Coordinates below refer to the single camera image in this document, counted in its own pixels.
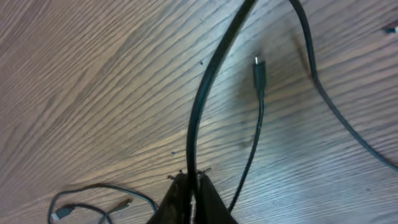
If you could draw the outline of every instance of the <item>wooden surface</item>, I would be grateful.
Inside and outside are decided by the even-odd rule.
[[[185,134],[205,67],[242,1],[0,1],[0,223],[45,223],[60,190],[109,182],[160,202],[185,169]],[[396,0],[306,0],[321,81],[350,123],[398,162]],[[398,174],[322,102],[288,0],[259,1],[211,90],[198,168],[229,204],[257,119],[251,64],[267,60],[266,117],[233,211],[240,223],[398,223]],[[105,210],[126,195],[62,198]],[[113,215],[145,223],[135,199]],[[59,223],[97,223],[76,210]]]

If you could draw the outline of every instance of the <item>cable connector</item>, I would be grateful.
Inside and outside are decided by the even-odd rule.
[[[253,64],[254,87],[259,100],[264,99],[266,90],[266,62],[259,57],[254,58]]]
[[[68,216],[76,207],[74,205],[66,205],[64,207],[58,208],[51,217],[54,221],[60,220],[63,217]]]

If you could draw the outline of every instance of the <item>wood grain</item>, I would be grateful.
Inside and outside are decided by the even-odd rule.
[[[109,182],[160,202],[184,169],[200,78],[241,1],[0,1],[0,223],[45,223],[58,191]],[[320,78],[350,123],[398,162],[396,0],[305,0]],[[288,1],[259,1],[211,90],[198,167],[226,204],[251,147],[251,64],[267,60],[266,117],[233,211],[240,223],[396,223],[398,174],[344,130],[308,79]],[[62,198],[110,209],[111,190]],[[113,216],[145,223],[139,199]],[[96,223],[76,210],[62,223]]]

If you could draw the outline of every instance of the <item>wooden table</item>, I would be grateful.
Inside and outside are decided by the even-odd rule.
[[[242,1],[0,1],[0,223],[45,223],[58,191],[97,182],[161,202],[185,169],[185,135],[201,76]],[[306,0],[320,78],[350,123],[398,162],[396,0]],[[225,204],[257,119],[251,64],[267,60],[266,117],[233,211],[240,223],[396,223],[398,174],[344,130],[308,78],[287,0],[259,1],[214,82],[198,168]],[[122,193],[63,197],[105,210]],[[135,199],[114,221],[146,223]],[[76,209],[59,223],[97,223]]]

